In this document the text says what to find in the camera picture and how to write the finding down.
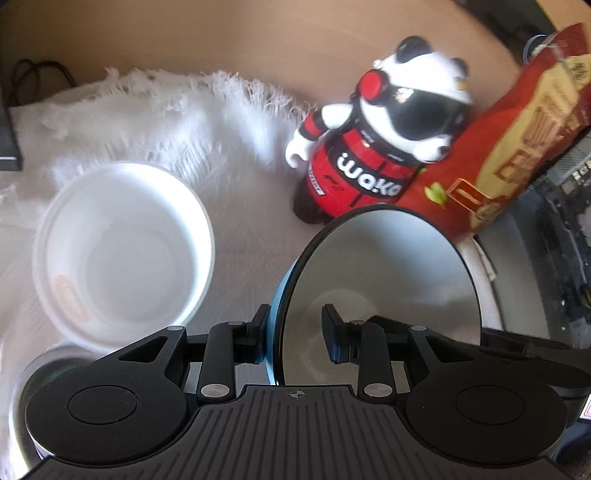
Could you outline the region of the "black monitor screen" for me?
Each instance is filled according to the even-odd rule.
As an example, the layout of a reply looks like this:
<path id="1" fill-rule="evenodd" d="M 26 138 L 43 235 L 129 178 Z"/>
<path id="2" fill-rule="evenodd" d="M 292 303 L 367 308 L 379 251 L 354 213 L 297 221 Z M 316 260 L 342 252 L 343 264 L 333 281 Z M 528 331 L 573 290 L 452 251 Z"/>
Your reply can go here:
<path id="1" fill-rule="evenodd" d="M 11 114 L 5 98 L 4 89 L 0 90 L 0 171 L 17 172 L 23 169 L 23 157 L 20 152 L 13 128 Z"/>

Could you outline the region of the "red quail eggs bag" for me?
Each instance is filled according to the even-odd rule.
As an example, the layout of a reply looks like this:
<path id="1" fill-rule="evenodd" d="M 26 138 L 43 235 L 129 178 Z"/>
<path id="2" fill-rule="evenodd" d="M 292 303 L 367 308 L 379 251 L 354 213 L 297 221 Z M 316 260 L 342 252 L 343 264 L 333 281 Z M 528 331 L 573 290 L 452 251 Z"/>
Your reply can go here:
<path id="1" fill-rule="evenodd" d="M 452 240 L 492 221 L 590 124 L 590 41 L 571 25 L 546 40 L 511 90 L 398 201 Z"/>

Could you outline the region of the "stainless steel bowl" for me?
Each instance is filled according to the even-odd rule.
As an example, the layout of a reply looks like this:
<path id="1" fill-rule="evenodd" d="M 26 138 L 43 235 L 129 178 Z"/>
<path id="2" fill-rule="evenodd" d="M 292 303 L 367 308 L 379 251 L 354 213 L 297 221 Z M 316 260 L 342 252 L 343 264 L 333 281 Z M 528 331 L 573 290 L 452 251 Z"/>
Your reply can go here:
<path id="1" fill-rule="evenodd" d="M 41 461 L 26 428 L 25 409 L 29 400 L 41 387 L 96 358 L 92 352 L 62 343 L 37 356 L 24 368 L 8 406 L 7 479 L 21 479 Z"/>

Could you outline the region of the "white ceramic bowl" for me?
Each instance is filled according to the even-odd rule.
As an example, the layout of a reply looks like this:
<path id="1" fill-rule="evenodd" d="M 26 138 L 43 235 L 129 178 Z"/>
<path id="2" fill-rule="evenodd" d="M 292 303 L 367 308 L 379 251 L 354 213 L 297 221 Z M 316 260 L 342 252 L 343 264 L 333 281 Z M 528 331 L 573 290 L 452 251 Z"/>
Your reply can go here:
<path id="1" fill-rule="evenodd" d="M 183 180 L 116 162 L 72 181 L 42 216 L 32 278 L 43 311 L 70 342 L 106 354 L 186 326 L 213 274 L 211 219 Z"/>

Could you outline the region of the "white textured tablecloth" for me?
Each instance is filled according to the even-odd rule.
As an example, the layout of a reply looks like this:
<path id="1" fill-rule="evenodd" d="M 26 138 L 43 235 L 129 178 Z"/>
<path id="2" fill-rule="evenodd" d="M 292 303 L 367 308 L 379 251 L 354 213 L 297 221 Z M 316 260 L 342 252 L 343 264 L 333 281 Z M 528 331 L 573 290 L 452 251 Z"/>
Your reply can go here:
<path id="1" fill-rule="evenodd" d="M 43 354 L 107 353 L 183 319 L 197 331 L 266 301 L 315 230 L 290 207 L 283 149 L 308 106 L 280 88 L 217 72 L 110 70 L 100 82 L 11 110 L 25 157 L 1 176 L 1 475 L 33 455 L 17 424 Z M 61 288 L 72 332 L 43 311 L 32 276 L 42 215 L 73 181 Z"/>

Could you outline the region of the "grey computer case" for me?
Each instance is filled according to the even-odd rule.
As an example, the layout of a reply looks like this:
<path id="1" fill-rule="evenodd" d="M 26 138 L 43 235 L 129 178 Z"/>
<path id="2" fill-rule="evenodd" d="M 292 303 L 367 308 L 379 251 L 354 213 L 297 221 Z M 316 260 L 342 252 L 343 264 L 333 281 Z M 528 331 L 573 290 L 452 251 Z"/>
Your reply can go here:
<path id="1" fill-rule="evenodd" d="M 590 134 L 476 237 L 492 264 L 501 327 L 590 346 Z"/>

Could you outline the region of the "blue bowl white inside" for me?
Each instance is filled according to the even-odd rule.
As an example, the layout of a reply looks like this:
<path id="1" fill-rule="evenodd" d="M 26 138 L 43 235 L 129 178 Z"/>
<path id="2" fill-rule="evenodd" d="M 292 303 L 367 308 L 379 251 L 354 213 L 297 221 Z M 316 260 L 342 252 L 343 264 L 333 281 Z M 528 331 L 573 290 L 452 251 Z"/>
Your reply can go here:
<path id="1" fill-rule="evenodd" d="M 375 315 L 477 345 L 482 314 L 458 248 L 406 209 L 363 207 L 329 222 L 277 286 L 267 324 L 273 385 L 356 384 L 356 366 L 329 360 L 322 307 L 345 321 Z"/>

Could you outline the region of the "panda figurine red suit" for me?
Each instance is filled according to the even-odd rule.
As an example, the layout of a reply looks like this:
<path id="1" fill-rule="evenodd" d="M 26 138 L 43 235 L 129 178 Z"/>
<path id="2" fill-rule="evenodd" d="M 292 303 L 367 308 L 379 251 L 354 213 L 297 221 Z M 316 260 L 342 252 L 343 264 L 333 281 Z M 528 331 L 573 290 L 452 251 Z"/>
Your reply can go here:
<path id="1" fill-rule="evenodd" d="M 290 167 L 307 165 L 294 192 L 295 216 L 317 224 L 394 204 L 466 128 L 468 78 L 465 60 L 408 36 L 363 74 L 348 102 L 308 114 L 284 151 Z"/>

